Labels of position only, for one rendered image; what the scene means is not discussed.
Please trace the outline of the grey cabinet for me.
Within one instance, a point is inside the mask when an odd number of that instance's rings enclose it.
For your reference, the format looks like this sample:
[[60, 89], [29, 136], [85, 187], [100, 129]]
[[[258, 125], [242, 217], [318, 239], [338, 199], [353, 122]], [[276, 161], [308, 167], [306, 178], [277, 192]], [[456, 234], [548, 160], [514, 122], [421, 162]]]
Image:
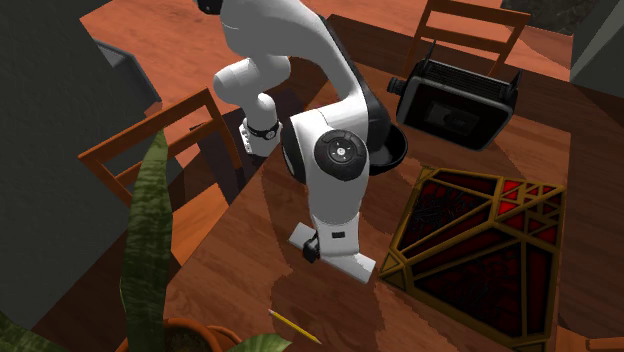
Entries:
[[160, 95], [132, 53], [97, 39], [94, 42], [147, 116], [162, 108]]

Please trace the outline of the black bowl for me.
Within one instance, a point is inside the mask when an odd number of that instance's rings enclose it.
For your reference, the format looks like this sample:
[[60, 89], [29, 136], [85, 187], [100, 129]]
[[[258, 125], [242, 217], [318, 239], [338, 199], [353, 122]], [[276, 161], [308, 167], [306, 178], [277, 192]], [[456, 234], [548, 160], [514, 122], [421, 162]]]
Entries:
[[380, 175], [401, 164], [408, 151], [408, 141], [404, 132], [392, 124], [382, 147], [369, 154], [371, 176]]

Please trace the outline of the gold and red geometric box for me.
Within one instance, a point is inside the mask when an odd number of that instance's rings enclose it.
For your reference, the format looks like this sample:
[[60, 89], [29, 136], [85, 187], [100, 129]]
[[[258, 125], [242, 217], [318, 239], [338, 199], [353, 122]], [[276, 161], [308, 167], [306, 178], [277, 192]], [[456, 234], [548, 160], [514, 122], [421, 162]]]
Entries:
[[379, 278], [513, 352], [550, 352], [566, 193], [425, 166]]

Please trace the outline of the black boxy appliance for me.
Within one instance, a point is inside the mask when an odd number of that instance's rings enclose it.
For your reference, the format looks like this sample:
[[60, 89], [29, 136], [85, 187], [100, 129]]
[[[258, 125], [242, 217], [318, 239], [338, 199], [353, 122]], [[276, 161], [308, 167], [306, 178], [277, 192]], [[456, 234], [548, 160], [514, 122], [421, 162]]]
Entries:
[[399, 97], [396, 120], [464, 148], [485, 149], [513, 116], [522, 77], [505, 82], [431, 58], [417, 62], [405, 80], [387, 91]]

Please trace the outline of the wooden chair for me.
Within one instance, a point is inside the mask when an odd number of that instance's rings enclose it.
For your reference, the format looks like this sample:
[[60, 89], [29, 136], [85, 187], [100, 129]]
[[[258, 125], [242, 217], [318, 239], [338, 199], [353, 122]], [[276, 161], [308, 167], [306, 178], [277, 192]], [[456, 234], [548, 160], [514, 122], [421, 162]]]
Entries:
[[[505, 42], [502, 42], [485, 37], [478, 37], [475, 35], [431, 27], [427, 24], [427, 22], [432, 12], [504, 26], [511, 26], [513, 30], [509, 38]], [[416, 50], [419, 41], [422, 38], [428, 38], [490, 53], [496, 53], [498, 55], [497, 60], [494, 62], [488, 73], [490, 77], [495, 77], [502, 69], [506, 59], [510, 55], [530, 17], [530, 13], [486, 7], [461, 1], [428, 0], [418, 23], [418, 27], [411, 40], [411, 45], [403, 68], [403, 75], [408, 76], [415, 65]]]
[[211, 119], [171, 142], [168, 157], [177, 156], [203, 138], [217, 132], [225, 142], [233, 168], [236, 171], [240, 170], [242, 162], [235, 141], [207, 87], [99, 143], [80, 154], [78, 158], [114, 195], [129, 206], [132, 195], [126, 186], [136, 180], [141, 164], [136, 163], [122, 173], [114, 175], [104, 163], [201, 107], [207, 109]]

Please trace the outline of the green plant in terracotta pot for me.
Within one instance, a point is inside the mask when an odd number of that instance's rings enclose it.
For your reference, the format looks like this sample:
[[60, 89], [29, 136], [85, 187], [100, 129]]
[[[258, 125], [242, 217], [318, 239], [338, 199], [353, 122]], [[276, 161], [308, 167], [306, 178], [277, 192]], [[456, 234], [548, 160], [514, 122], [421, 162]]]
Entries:
[[290, 342], [275, 333], [242, 340], [223, 327], [163, 317], [173, 227], [167, 156], [160, 131], [134, 184], [120, 278], [126, 338], [115, 352], [284, 352]]

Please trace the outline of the dark robot stand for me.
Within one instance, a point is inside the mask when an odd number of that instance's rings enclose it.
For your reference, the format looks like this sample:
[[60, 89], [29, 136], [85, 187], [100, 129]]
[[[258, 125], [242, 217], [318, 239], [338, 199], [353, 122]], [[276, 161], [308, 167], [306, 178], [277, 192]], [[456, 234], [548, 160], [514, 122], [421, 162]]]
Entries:
[[239, 126], [243, 122], [244, 112], [241, 109], [233, 110], [225, 114], [223, 118], [229, 131], [233, 134], [236, 151], [242, 166], [240, 168], [233, 166], [226, 144], [219, 133], [211, 134], [200, 140], [198, 146], [215, 176], [225, 200], [231, 204], [262, 165], [264, 158], [249, 155], [242, 144]]

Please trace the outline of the wooden table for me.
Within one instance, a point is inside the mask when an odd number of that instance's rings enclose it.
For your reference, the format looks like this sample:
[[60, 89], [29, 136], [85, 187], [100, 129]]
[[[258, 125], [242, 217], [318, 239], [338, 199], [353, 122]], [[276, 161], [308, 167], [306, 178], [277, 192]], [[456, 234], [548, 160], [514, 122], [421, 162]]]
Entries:
[[[526, 72], [515, 116], [486, 150], [406, 136], [403, 163], [369, 183], [368, 256], [385, 257], [425, 165], [564, 184], [559, 317], [588, 337], [624, 336], [624, 98]], [[361, 284], [307, 262], [288, 241], [307, 220], [304, 187], [272, 154], [173, 277], [165, 314], [242, 337], [278, 332], [286, 352], [511, 352], [377, 278]]]

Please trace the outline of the yellow pencil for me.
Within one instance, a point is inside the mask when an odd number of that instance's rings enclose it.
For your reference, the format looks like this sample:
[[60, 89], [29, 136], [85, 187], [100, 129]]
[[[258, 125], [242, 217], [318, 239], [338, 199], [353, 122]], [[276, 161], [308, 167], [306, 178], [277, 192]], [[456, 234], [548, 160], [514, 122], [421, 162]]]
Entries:
[[272, 317], [274, 317], [274, 318], [278, 319], [279, 321], [283, 322], [284, 324], [288, 325], [290, 328], [294, 329], [295, 331], [297, 331], [301, 335], [305, 336], [309, 340], [313, 341], [314, 343], [322, 345], [322, 342], [316, 336], [314, 336], [310, 332], [306, 331], [305, 329], [301, 328], [300, 326], [298, 326], [294, 322], [290, 321], [286, 317], [282, 316], [281, 314], [275, 312], [272, 309], [268, 309], [268, 313]]

